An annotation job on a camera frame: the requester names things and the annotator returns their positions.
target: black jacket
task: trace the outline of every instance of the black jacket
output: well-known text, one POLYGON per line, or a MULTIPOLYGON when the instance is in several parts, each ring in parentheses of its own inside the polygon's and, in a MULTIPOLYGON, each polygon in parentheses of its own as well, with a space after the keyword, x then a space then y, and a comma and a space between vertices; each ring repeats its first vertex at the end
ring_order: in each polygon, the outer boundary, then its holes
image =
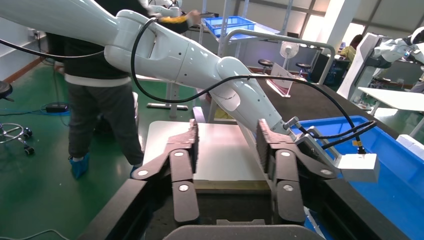
MULTIPOLYGON (((144 8, 138 0, 95 1, 113 16, 116 16, 121 10, 131 10, 149 17, 148 10, 144 8)), ((159 19, 159 23, 179 34, 184 33, 189 29, 185 17, 176 17, 172 19, 161 18, 159 19)), ((47 36, 47 40, 49 41, 49 46, 64 44, 65 56, 89 55, 105 49, 103 46, 70 37, 64 37, 64 42, 60 42, 57 39, 51 40, 51 37, 49 36, 47 36)), ((77 77, 91 79, 121 79, 129 76, 127 72, 121 71, 110 65, 103 55, 81 59, 69 59, 65 60, 63 63, 65 73, 77 77)))

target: white robotic arm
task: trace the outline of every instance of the white robotic arm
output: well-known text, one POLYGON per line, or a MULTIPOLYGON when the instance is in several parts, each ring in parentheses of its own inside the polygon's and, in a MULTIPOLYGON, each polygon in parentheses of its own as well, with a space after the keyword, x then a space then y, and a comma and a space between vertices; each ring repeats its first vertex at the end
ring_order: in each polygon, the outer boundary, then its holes
POLYGON ((424 26, 418 28, 408 37, 390 39, 380 46, 374 48, 374 57, 382 57, 388 63, 393 63, 400 58, 407 58, 413 55, 416 60, 424 64, 424 54, 419 50, 417 44, 424 43, 424 26))
POLYGON ((140 0, 140 3, 151 11, 152 14, 160 14, 162 17, 181 16, 182 0, 140 0))
MULTIPOLYGON (((129 10, 112 16, 93 0, 7 0, 0 17, 48 33, 105 46, 106 60, 130 72, 131 49, 147 18, 129 10)), ((232 76, 251 72, 238 59, 220 58, 198 44, 153 23, 141 37, 136 72, 179 85, 206 89, 232 76)), ((284 122, 255 79, 231 80, 210 92, 234 119, 256 131, 265 119, 277 133, 287 134, 284 122)))

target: wall socket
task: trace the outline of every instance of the wall socket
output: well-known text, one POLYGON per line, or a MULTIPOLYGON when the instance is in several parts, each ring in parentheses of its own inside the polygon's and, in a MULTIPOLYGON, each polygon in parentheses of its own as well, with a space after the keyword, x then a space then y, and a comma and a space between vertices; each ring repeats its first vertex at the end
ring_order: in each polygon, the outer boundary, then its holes
POLYGON ((28 27, 28 37, 37 39, 37 36, 40 36, 40 31, 34 28, 28 27))

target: desk fan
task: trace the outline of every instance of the desk fan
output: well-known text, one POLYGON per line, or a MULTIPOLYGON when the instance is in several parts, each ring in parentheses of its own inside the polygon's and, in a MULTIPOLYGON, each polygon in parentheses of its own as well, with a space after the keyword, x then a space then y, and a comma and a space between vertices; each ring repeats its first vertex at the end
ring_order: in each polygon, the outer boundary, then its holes
POLYGON ((299 45, 294 42, 283 41, 281 44, 281 48, 279 50, 279 54, 284 58, 284 63, 282 64, 282 68, 286 69, 286 66, 289 62, 289 59, 293 58, 299 52, 299 45))

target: window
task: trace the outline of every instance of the window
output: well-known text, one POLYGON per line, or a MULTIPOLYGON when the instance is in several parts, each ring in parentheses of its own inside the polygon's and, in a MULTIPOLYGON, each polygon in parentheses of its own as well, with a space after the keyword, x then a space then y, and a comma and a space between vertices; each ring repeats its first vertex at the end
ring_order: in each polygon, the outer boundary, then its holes
MULTIPOLYGON (((316 42, 318 35, 320 34, 320 31, 321 31, 321 26, 323 24, 324 24, 323 16, 311 15, 309 18, 309 21, 306 24, 302 39, 316 42)), ((364 25, 350 23, 349 26, 347 27, 346 33, 344 34, 342 42, 345 42, 346 46, 349 46, 352 39, 354 39, 356 35, 362 34, 364 29, 365 29, 364 25)))
POLYGON ((352 39, 358 34, 362 34, 364 32, 365 26, 356 24, 356 23, 350 23, 349 27, 347 27, 346 33, 344 34, 342 42, 346 43, 346 46, 349 46, 351 44, 352 39))
POLYGON ((302 39, 306 41, 316 42, 324 23, 323 16, 311 15, 307 21, 302 39))

